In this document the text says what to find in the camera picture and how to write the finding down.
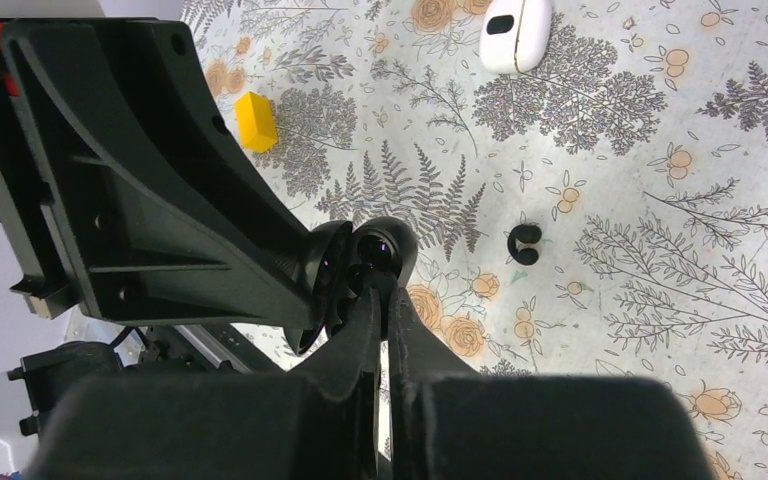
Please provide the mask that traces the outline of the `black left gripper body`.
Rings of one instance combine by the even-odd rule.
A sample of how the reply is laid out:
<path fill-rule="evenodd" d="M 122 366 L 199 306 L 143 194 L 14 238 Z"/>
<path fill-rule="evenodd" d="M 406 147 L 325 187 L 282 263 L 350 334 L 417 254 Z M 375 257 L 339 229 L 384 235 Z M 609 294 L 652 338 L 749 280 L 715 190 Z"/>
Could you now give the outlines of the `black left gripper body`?
<path fill-rule="evenodd" d="M 0 225 L 43 317 L 320 321 L 309 231 L 227 128 L 179 21 L 0 18 Z"/>

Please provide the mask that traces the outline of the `white earbud charging case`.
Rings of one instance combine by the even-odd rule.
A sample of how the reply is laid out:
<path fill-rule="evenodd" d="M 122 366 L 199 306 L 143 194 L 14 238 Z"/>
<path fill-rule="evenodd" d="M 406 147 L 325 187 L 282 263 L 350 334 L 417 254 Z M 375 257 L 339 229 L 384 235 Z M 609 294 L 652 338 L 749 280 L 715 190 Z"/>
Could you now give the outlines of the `white earbud charging case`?
<path fill-rule="evenodd" d="M 524 74 L 548 49 L 553 5 L 549 0 L 495 0 L 485 12 L 479 58 L 494 74 Z"/>

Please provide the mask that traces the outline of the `black oval earbud case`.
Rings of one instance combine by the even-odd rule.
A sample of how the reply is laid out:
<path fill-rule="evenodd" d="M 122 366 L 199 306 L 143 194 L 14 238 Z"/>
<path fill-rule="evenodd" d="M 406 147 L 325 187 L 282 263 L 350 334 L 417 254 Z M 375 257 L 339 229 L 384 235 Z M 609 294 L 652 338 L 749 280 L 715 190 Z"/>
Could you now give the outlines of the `black oval earbud case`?
<path fill-rule="evenodd" d="M 396 288 L 407 285 L 417 257 L 415 233 L 394 217 L 373 218 L 359 227 L 337 220 L 314 228 L 304 240 L 297 274 L 311 293 L 314 324 L 284 330 L 291 351 L 304 355 L 321 332 L 336 335 L 369 288 L 379 292 L 385 306 Z"/>

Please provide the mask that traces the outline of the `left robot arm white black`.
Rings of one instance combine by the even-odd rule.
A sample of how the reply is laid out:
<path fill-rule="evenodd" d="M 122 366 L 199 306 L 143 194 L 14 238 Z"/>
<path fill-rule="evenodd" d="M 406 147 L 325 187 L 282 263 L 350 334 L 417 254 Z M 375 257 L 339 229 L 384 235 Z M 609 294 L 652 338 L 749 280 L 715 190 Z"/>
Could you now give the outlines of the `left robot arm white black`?
<path fill-rule="evenodd" d="M 0 223 L 38 314 L 318 331 L 308 231 L 236 147 L 188 25 L 0 1 Z M 241 383 L 127 376 L 100 343 L 0 373 L 0 473 L 240 479 Z"/>

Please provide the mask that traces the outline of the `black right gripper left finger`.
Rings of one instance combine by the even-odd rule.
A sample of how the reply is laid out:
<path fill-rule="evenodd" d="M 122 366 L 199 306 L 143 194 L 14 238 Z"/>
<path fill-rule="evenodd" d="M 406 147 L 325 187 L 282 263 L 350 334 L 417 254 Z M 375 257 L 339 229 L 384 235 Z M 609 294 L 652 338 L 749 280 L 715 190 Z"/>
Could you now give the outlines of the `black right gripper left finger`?
<path fill-rule="evenodd" d="M 95 375 L 57 404 L 28 479 L 374 479 L 380 298 L 287 372 Z"/>

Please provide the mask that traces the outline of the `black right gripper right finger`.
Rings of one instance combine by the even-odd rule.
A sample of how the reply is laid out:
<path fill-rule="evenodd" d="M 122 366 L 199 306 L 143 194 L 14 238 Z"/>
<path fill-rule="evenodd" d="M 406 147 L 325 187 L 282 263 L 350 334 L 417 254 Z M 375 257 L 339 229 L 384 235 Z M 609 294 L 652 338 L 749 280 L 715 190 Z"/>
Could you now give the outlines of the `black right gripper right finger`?
<path fill-rule="evenodd" d="M 482 375 L 420 321 L 388 309 L 398 479 L 709 479 L 688 415 L 640 377 Z"/>

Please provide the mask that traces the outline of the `single black earbud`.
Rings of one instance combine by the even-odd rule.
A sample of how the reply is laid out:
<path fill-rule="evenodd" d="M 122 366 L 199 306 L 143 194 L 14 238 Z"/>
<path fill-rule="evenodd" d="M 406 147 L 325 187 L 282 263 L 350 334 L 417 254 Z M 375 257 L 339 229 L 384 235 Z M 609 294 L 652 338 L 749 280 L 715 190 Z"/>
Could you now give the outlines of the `single black earbud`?
<path fill-rule="evenodd" d="M 542 239 L 542 230 L 537 225 L 521 224 L 514 227 L 507 236 L 510 257 L 524 266 L 534 265 L 539 260 L 537 244 Z"/>

